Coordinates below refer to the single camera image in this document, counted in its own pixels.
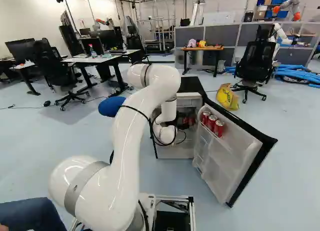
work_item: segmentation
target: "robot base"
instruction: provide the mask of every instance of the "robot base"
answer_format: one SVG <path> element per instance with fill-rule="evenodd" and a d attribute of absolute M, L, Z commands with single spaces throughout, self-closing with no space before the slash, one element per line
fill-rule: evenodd
<path fill-rule="evenodd" d="M 139 200 L 147 215 L 149 231 L 196 231 L 193 196 L 156 197 L 153 194 L 140 193 Z M 75 218 L 69 231 L 75 231 L 79 225 L 80 222 Z M 147 229 L 143 225 L 142 229 L 134 231 L 147 231 Z"/>

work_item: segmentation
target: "jeans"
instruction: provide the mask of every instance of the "jeans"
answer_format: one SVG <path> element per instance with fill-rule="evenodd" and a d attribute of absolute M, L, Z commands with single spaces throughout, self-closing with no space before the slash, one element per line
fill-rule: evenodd
<path fill-rule="evenodd" d="M 46 197 L 0 203 L 0 224 L 10 231 L 67 231 Z"/>

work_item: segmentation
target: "open fridge door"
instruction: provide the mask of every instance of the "open fridge door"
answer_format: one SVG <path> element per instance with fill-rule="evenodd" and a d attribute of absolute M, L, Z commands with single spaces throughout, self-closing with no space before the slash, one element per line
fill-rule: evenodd
<path fill-rule="evenodd" d="M 231 208 L 278 140 L 256 130 L 206 95 L 203 101 L 197 117 L 192 164 L 219 203 Z M 203 111 L 225 123 L 221 137 L 200 122 Z"/>

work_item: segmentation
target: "wall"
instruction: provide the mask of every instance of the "wall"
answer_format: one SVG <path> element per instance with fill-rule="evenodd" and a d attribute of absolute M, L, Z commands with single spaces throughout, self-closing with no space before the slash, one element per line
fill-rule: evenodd
<path fill-rule="evenodd" d="M 184 0 L 175 0 L 175 5 L 173 4 L 173 0 L 167 0 L 169 10 L 170 10 L 170 17 L 174 14 L 175 9 L 175 17 L 176 17 L 176 24 L 179 26 L 180 19 L 185 18 L 185 4 Z M 247 11 L 255 10 L 257 0 L 205 0 L 206 5 L 204 8 L 204 13 L 212 13 L 212 12 L 234 12 L 235 13 L 235 21 L 240 22 L 243 18 L 243 14 L 245 11 L 245 7 L 247 4 Z M 306 8 L 303 14 L 303 20 L 311 20 L 314 17 L 319 18 L 320 20 L 320 9 L 317 9 L 320 6 L 319 0 L 300 0 L 301 4 L 301 11 L 303 10 L 304 6 Z M 143 2 L 141 4 L 141 18 L 146 19 L 148 16 L 152 16 L 152 6 L 153 2 Z M 159 7 L 159 16 L 167 17 L 167 9 L 164 0 L 157 1 L 157 6 Z M 192 11 L 193 11 L 193 0 L 187 0 L 187 10 L 186 10 L 186 17 L 191 18 Z"/>
<path fill-rule="evenodd" d="M 82 28 L 79 19 L 83 19 L 87 28 L 94 24 L 87 0 L 67 0 L 77 28 Z M 93 15 L 102 20 L 112 18 L 116 26 L 120 25 L 114 0 L 89 0 Z M 121 4 L 117 1 L 119 15 L 123 21 Z M 60 16 L 65 10 L 65 1 L 56 0 L 0 0 L 0 57 L 9 56 L 5 42 L 46 37 L 51 46 L 56 46 L 61 54 L 70 55 L 62 39 L 59 26 Z M 130 13 L 129 5 L 123 2 L 125 15 Z"/>

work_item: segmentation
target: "floor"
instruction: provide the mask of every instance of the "floor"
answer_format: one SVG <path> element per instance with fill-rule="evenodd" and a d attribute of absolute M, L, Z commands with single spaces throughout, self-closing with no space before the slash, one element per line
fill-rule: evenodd
<path fill-rule="evenodd" d="M 151 59 L 169 60 L 172 56 Z M 124 79 L 128 66 L 120 65 Z M 198 75 L 206 91 L 239 80 L 228 74 L 213 78 L 204 71 L 187 75 Z M 0 84 L 0 108 L 12 104 L 40 107 L 44 101 L 60 97 L 52 93 L 43 80 L 36 81 L 34 87 L 40 96 L 27 95 L 23 82 Z M 234 114 L 277 138 L 278 143 L 232 209 L 218 204 L 191 160 L 156 160 L 147 128 L 140 151 L 141 192 L 193 195 L 198 231 L 318 230 L 320 90 L 274 79 L 259 90 L 267 95 L 266 101 L 250 93 L 247 104 L 240 103 L 240 109 Z M 111 89 L 103 83 L 90 92 L 93 99 L 107 96 Z M 208 95 L 215 100 L 214 92 Z M 48 196 L 51 171 L 70 156 L 89 155 L 109 160 L 113 147 L 108 127 L 113 119 L 98 113 L 101 100 L 103 98 L 87 104 L 71 103 L 65 112 L 56 106 L 0 111 L 0 203 Z M 57 209 L 68 227 L 72 217 L 64 209 Z"/>

